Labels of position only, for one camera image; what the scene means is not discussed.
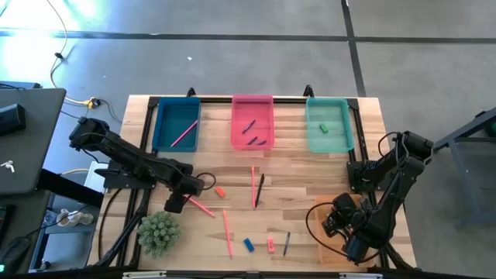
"teal bin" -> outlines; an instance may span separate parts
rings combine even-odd
[[[348,102],[344,98],[308,98],[308,148],[313,153],[345,153],[353,149]],[[327,127],[324,133],[321,124]]]
[[[171,144],[196,120],[198,123],[176,145]],[[164,97],[158,104],[152,147],[162,152],[195,152],[200,130],[200,99]]]

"pink marker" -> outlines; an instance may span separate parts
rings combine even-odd
[[[255,209],[255,167],[251,165],[251,201]]]
[[[208,210],[205,206],[203,206],[199,202],[195,201],[193,198],[189,198],[189,201],[192,202],[193,204],[195,204],[196,206],[198,206],[201,210],[203,210],[205,213],[207,213],[211,217],[215,217],[215,215],[214,215],[213,212],[211,212],[210,210]]]
[[[231,238],[229,237],[229,227],[227,226],[227,213],[226,210],[224,209],[224,229],[226,229],[226,239],[227,239],[227,250],[229,252],[229,256],[231,259],[233,258],[233,248],[231,247]]]
[[[187,134],[187,133],[188,133],[191,129],[193,129],[193,127],[195,127],[197,123],[198,123],[198,120],[195,120],[195,121],[193,122],[193,124],[191,124],[191,126],[189,126],[189,128],[188,128],[188,129],[186,129],[186,131],[184,131],[184,133],[183,133],[182,135],[180,135],[180,136],[176,139],[176,141],[175,141],[175,142],[173,142],[173,143],[170,145],[170,147],[175,146],[175,145],[176,145],[176,143],[178,143],[178,142],[179,142],[179,141],[180,141],[180,140],[181,140],[184,136],[186,136],[186,134]]]

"plastic bin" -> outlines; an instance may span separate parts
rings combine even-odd
[[[232,147],[237,150],[271,150],[274,147],[274,99],[272,96],[236,95],[232,99]],[[253,120],[255,123],[243,133],[243,130]],[[257,139],[249,145],[248,143],[255,137]]]
[[[305,112],[308,148],[313,153],[342,153],[354,148],[346,99],[309,98]],[[321,124],[327,126],[327,133],[321,130]]]
[[[198,120],[196,126],[171,147],[171,144],[196,120]],[[164,152],[195,152],[199,127],[200,99],[196,97],[161,98],[153,133],[153,149]]]

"succulent plant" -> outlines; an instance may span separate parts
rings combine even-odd
[[[181,230],[176,219],[169,212],[157,212],[141,218],[138,235],[138,242],[145,248],[145,254],[157,258],[162,257],[176,244]]]

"blue bin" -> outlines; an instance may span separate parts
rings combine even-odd
[[[171,147],[171,144],[196,120],[198,120],[196,126]],[[199,129],[200,99],[196,97],[161,98],[153,133],[153,149],[162,152],[195,152]]]

